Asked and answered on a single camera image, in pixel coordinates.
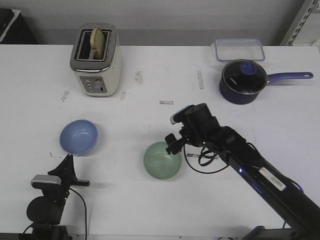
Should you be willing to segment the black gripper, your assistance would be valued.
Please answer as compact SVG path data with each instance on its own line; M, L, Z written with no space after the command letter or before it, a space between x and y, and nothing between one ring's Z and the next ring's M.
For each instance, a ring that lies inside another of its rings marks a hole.
M200 128L198 126L183 125L179 130L179 134L181 135L180 139L176 139L173 133L165 137L166 152L168 154L176 155L186 144L200 147Z
M75 176L74 160L72 154L67 154L63 161L53 170L48 171L49 176ZM57 203L65 203L70 194L71 186L89 187L89 180L77 177L60 177L61 185L42 189L44 196Z

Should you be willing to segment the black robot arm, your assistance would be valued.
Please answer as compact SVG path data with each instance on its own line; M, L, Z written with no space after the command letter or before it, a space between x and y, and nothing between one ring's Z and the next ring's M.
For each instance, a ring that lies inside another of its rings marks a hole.
M85 239L88 237L87 205L84 198L74 189L88 187L89 180L76 177L74 159L67 154L63 161L47 174L37 174L30 182L35 189L42 191L42 196L34 198L27 206L26 215L31 221L31 240L71 240L67 227L61 225L63 211L70 192L77 194L84 206Z
M261 156L257 148L229 126L220 126L206 103L188 105L173 114L171 124L182 123L181 137L165 137L168 154L201 148L198 164L205 167L219 157L232 167L288 224L288 228L256 226L245 240L318 240L320 208L301 187Z

